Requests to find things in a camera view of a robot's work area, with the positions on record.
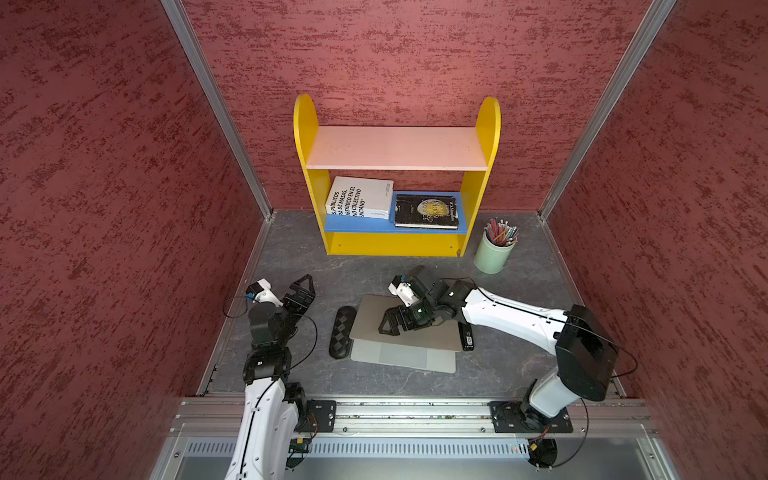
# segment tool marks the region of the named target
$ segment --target metal vent grille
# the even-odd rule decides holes
[[[521,458],[528,443],[517,439],[317,438],[310,454],[322,458]]]
[[[226,457],[235,451],[237,438],[195,437],[187,444],[187,457]]]

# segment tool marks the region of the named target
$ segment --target book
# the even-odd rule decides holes
[[[456,197],[397,194],[395,227],[458,229]]]
[[[336,177],[326,199],[326,212],[348,217],[389,219],[392,180]]]

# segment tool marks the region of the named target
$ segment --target pencil cup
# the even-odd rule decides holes
[[[514,244],[509,247],[497,247],[488,240],[488,236],[483,232],[480,246],[475,253],[475,266],[483,273],[499,273],[509,258],[509,252],[514,247]]]

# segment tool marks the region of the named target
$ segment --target black book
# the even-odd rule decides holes
[[[397,194],[395,227],[458,229],[456,197]]]

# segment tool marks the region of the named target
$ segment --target white book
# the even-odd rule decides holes
[[[336,177],[326,200],[326,212],[348,217],[389,219],[392,180]]]

